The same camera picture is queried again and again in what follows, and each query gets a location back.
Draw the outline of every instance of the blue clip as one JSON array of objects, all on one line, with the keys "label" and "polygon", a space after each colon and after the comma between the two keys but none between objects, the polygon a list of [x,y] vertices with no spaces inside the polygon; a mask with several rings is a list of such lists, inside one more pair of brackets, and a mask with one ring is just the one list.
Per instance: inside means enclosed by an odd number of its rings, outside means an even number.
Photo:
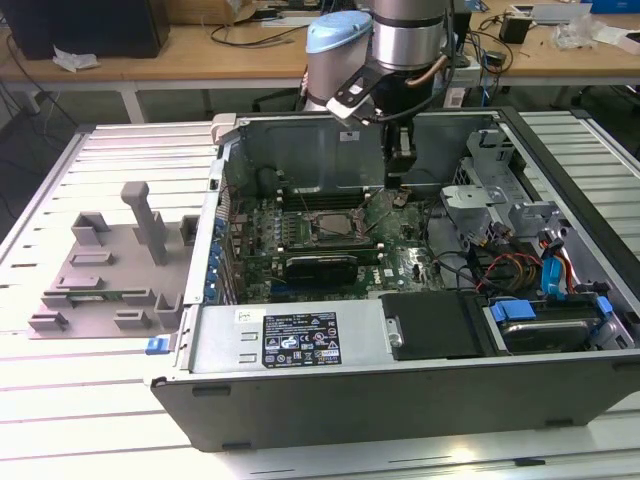
[{"label": "blue clip", "polygon": [[503,300],[490,308],[496,323],[507,320],[535,320],[536,312],[528,300]]},{"label": "blue clip", "polygon": [[169,339],[167,337],[153,337],[149,339],[146,355],[167,355],[169,352]]},{"label": "blue clip", "polygon": [[209,257],[209,268],[211,268],[212,270],[215,270],[219,266],[220,266],[220,260],[218,259],[218,257],[216,257],[215,255],[211,255]]},{"label": "blue clip", "polygon": [[213,231],[215,233],[215,235],[217,236],[222,236],[222,234],[224,233],[225,228],[227,228],[227,223],[221,219],[221,218],[216,218],[214,224],[213,224]]},{"label": "blue clip", "polygon": [[610,317],[613,314],[613,305],[611,305],[611,302],[609,302],[607,297],[598,297],[596,305],[605,318]]},{"label": "blue clip", "polygon": [[558,300],[566,298],[566,295],[560,291],[563,269],[562,262],[555,257],[547,258],[542,265],[540,288],[544,293],[556,297]]}]

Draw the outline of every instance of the black connector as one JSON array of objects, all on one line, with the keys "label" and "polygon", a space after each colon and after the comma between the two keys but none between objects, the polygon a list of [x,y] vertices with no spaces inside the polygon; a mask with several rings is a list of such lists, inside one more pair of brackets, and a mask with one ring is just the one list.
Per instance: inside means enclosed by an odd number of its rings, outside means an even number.
[{"label": "black connector", "polygon": [[494,222],[491,225],[491,229],[493,232],[499,237],[510,237],[512,236],[511,229],[507,227],[504,223]]},{"label": "black connector", "polygon": [[556,253],[564,248],[564,240],[561,238],[556,238],[553,242],[551,242],[547,248],[542,252],[542,260],[547,260],[548,258],[554,257]]}]

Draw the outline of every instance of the table leg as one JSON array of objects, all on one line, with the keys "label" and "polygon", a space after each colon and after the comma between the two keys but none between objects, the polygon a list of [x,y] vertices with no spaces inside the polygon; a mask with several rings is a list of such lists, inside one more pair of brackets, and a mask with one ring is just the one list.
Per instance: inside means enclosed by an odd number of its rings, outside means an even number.
[{"label": "table leg", "polygon": [[40,105],[36,102],[36,92],[13,92],[13,96],[28,114],[38,115],[40,113]]},{"label": "table leg", "polygon": [[207,120],[213,117],[213,104],[211,103],[211,95],[209,90],[200,90],[202,93],[202,103],[204,104],[204,116]]},{"label": "table leg", "polygon": [[549,105],[551,108],[560,108],[562,106],[562,101],[564,100],[565,95],[569,91],[569,87],[560,87],[558,89],[558,93],[556,94],[556,98]]},{"label": "table leg", "polygon": [[122,95],[122,101],[129,114],[129,121],[131,123],[147,123],[147,116],[138,98],[138,92],[133,89],[122,90],[120,95]]}]

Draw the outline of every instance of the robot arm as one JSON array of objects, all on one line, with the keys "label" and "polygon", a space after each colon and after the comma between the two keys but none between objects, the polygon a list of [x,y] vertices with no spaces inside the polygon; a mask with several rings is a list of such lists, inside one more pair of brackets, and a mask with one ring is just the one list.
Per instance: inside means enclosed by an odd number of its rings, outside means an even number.
[{"label": "robot arm", "polygon": [[[447,63],[447,55],[442,53],[446,7],[447,0],[373,0],[373,42],[364,65],[352,73],[349,62],[353,58],[342,52],[347,61],[339,67],[309,71],[312,87],[323,85],[325,95],[327,88],[335,92],[326,108],[338,120],[382,124],[388,187],[399,186],[417,158],[413,117],[433,102],[435,74]],[[446,42],[450,58],[455,56],[453,8],[451,1]],[[447,84],[453,72],[451,62]]]}]

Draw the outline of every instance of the white paper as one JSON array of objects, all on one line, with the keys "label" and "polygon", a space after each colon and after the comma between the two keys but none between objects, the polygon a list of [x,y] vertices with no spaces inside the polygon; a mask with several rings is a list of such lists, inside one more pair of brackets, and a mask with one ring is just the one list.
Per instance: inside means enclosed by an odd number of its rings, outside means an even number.
[{"label": "white paper", "polygon": [[624,28],[606,26],[598,30],[593,36],[593,39],[598,42],[608,43],[609,45],[618,45],[618,42],[620,42],[624,36],[635,31],[637,30],[626,30]]},{"label": "white paper", "polygon": [[95,68],[100,66],[98,58],[93,54],[76,55],[75,53],[68,53],[58,48],[53,47],[56,52],[56,56],[53,57],[53,63],[68,70],[69,72],[76,73],[78,70],[84,70],[87,68]]}]

